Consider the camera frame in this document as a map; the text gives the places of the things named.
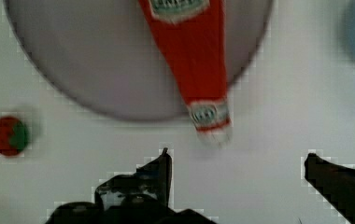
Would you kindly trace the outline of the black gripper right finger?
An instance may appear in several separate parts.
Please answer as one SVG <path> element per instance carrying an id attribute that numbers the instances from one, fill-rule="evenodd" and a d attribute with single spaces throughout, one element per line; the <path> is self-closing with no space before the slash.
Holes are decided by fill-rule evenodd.
<path id="1" fill-rule="evenodd" d="M 305 180 L 350 224 L 355 224 L 355 169 L 328 162 L 309 153 Z"/>

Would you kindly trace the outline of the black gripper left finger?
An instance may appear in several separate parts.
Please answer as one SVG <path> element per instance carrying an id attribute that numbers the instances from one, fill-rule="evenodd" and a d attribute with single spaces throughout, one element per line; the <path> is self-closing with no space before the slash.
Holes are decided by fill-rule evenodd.
<path id="1" fill-rule="evenodd" d="M 94 201 L 104 210 L 120 206 L 133 195 L 148 195 L 162 205 L 169 204 L 172 182 L 172 158 L 168 147 L 161 155 L 131 175 L 115 175 L 94 191 Z"/>

